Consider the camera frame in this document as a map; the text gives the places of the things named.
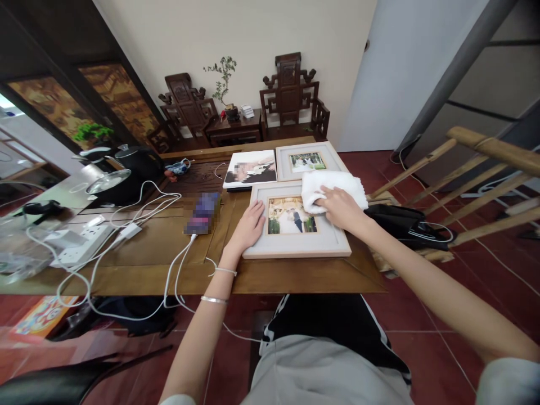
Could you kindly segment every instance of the black bag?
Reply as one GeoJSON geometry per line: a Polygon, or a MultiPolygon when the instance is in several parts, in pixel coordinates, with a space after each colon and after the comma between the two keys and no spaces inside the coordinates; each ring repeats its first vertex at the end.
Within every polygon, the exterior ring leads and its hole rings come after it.
{"type": "MultiPolygon", "coordinates": [[[[154,313],[163,297],[161,296],[117,296],[103,300],[97,309],[103,313],[121,315],[128,318],[146,318],[154,313]]],[[[127,319],[110,317],[128,330],[128,337],[143,336],[159,333],[162,339],[169,335],[176,326],[174,319],[176,308],[161,307],[152,317],[144,321],[129,321],[127,319]]]]}
{"type": "MultiPolygon", "coordinates": [[[[92,297],[92,304],[102,313],[120,315],[127,318],[146,318],[161,307],[162,297],[157,296],[115,296],[92,297]]],[[[169,335],[177,325],[174,319],[176,308],[161,307],[152,317],[144,321],[129,321],[116,317],[106,317],[96,313],[88,303],[77,308],[77,312],[69,316],[54,336],[47,339],[63,341],[78,338],[102,322],[103,319],[113,320],[128,330],[128,337],[143,336],[159,333],[162,339],[169,335]]]]}
{"type": "Polygon", "coordinates": [[[452,229],[449,229],[450,236],[441,235],[444,229],[433,229],[425,222],[426,215],[412,208],[375,204],[364,212],[386,232],[413,250],[431,248],[448,251],[448,244],[458,235],[452,229]]]}

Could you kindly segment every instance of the bonsai plant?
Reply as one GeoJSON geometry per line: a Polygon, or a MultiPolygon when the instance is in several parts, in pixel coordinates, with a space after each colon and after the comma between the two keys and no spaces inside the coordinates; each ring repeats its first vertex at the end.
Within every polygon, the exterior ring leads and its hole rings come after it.
{"type": "Polygon", "coordinates": [[[110,136],[114,133],[111,128],[101,124],[85,124],[79,127],[77,134],[73,137],[79,142],[90,141],[94,146],[110,147],[110,136]]]}
{"type": "Polygon", "coordinates": [[[225,95],[229,92],[229,79],[232,76],[232,71],[236,71],[236,61],[231,56],[223,56],[218,64],[214,66],[204,67],[204,71],[214,71],[220,73],[221,80],[215,83],[215,92],[212,97],[217,98],[225,106],[225,113],[229,121],[238,121],[240,119],[238,115],[238,108],[234,104],[227,104],[223,101],[225,95]]]}

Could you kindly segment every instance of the hand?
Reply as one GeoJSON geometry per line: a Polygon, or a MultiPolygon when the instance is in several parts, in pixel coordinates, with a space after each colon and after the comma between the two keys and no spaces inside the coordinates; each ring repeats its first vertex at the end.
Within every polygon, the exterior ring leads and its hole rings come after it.
{"type": "Polygon", "coordinates": [[[265,221],[263,212],[263,202],[253,201],[240,218],[226,249],[236,250],[236,253],[241,255],[244,250],[253,246],[263,233],[265,221]]]}
{"type": "Polygon", "coordinates": [[[354,227],[370,220],[345,190],[338,187],[331,190],[325,186],[322,186],[321,190],[326,199],[318,199],[315,204],[326,208],[326,218],[335,226],[354,233],[354,227]]]}

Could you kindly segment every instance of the black pants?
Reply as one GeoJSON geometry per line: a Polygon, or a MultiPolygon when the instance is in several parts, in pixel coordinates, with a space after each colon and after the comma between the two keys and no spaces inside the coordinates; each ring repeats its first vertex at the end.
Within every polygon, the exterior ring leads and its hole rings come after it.
{"type": "Polygon", "coordinates": [[[304,233],[302,231],[302,220],[301,219],[297,219],[295,222],[296,226],[298,227],[298,229],[300,229],[300,232],[304,233]]]}
{"type": "Polygon", "coordinates": [[[287,294],[264,330],[263,342],[288,335],[328,338],[376,367],[398,370],[407,385],[411,371],[392,345],[361,294],[287,294]]]}

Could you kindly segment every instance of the smartphone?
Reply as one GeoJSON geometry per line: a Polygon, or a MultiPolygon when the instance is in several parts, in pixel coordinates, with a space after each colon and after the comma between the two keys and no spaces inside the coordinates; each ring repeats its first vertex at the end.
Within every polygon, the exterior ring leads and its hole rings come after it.
{"type": "Polygon", "coordinates": [[[184,234],[207,235],[211,233],[220,201],[220,193],[202,193],[195,204],[193,215],[184,228],[184,234]]]}

